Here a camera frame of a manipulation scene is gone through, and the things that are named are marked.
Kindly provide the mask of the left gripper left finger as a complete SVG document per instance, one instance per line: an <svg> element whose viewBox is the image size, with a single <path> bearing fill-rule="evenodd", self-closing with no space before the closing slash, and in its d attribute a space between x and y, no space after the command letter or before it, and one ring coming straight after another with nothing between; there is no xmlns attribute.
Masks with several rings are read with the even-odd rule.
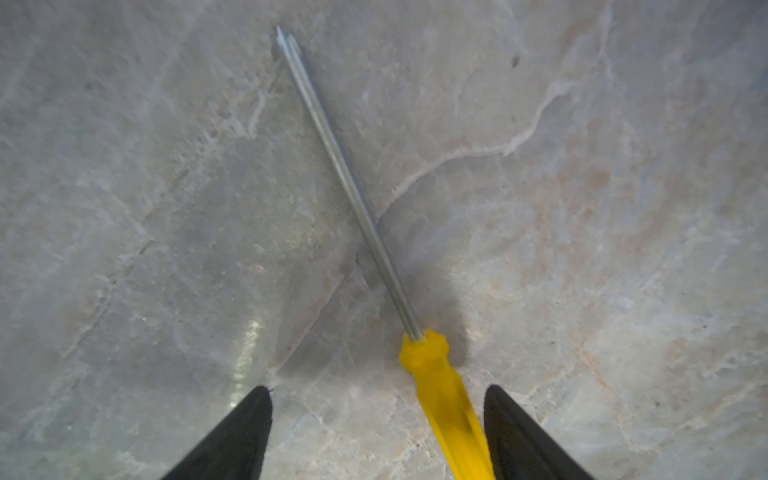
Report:
<svg viewBox="0 0 768 480"><path fill-rule="evenodd" d="M255 387L162 479L259 479L272 415L270 391Z"/></svg>

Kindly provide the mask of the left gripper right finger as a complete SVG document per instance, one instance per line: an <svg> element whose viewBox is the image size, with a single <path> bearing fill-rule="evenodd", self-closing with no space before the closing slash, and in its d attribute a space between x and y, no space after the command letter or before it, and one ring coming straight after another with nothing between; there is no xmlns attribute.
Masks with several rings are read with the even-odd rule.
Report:
<svg viewBox="0 0 768 480"><path fill-rule="evenodd" d="M483 419L497 479L593 479L498 385L486 390Z"/></svg>

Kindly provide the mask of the yellow handled screwdriver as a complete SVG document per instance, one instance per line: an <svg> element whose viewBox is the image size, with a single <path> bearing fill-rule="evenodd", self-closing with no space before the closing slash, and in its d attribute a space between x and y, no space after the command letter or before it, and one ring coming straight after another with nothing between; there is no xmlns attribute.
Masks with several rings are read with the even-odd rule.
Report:
<svg viewBox="0 0 768 480"><path fill-rule="evenodd" d="M276 28L276 41L299 95L333 164L374 264L405 330L399 361L415 382L419 404L456 479L494 477L487 440L465 385L448 360L446 338L425 330L405 293L330 122L294 36Z"/></svg>

